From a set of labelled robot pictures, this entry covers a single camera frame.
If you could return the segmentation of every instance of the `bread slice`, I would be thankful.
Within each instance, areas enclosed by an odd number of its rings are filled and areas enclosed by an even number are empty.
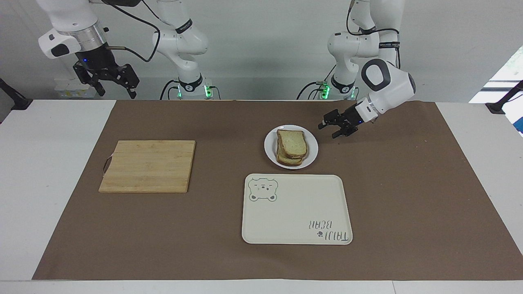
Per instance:
[[[281,140],[278,139],[278,151],[276,152],[276,160],[286,166],[300,166],[303,163],[303,159],[289,159],[285,157],[283,148],[281,147]]]
[[[281,140],[281,149],[289,159],[302,159],[307,155],[307,144],[303,131],[277,130],[278,140]]]

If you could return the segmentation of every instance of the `white table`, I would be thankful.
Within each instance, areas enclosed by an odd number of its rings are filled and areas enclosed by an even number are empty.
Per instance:
[[[1,293],[523,293],[523,281],[30,281],[114,104],[35,100],[0,125]],[[483,105],[438,107],[523,252],[523,138]]]

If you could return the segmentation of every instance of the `bear face illustration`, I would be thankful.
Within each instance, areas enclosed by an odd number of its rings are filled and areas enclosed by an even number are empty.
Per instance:
[[[258,199],[267,199],[271,202],[276,201],[276,190],[278,189],[278,182],[273,179],[252,179],[249,181],[249,199],[257,201]]]

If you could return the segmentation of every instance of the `round white plate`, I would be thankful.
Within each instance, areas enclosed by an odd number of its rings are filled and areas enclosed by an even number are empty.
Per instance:
[[[276,160],[276,152],[278,152],[278,135],[276,134],[277,130],[303,131],[303,133],[305,134],[305,142],[307,143],[307,155],[303,158],[303,162],[300,166],[286,166],[279,163]],[[265,137],[264,147],[265,154],[267,154],[267,156],[272,162],[274,162],[276,165],[279,165],[287,169],[301,169],[307,167],[311,163],[313,163],[316,159],[316,156],[318,156],[318,141],[316,141],[314,135],[311,132],[307,131],[307,129],[295,125],[285,125],[274,128]]]

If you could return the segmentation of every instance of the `wooden cutting board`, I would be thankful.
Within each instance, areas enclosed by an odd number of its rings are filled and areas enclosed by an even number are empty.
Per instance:
[[[101,193],[185,193],[195,141],[118,141]]]

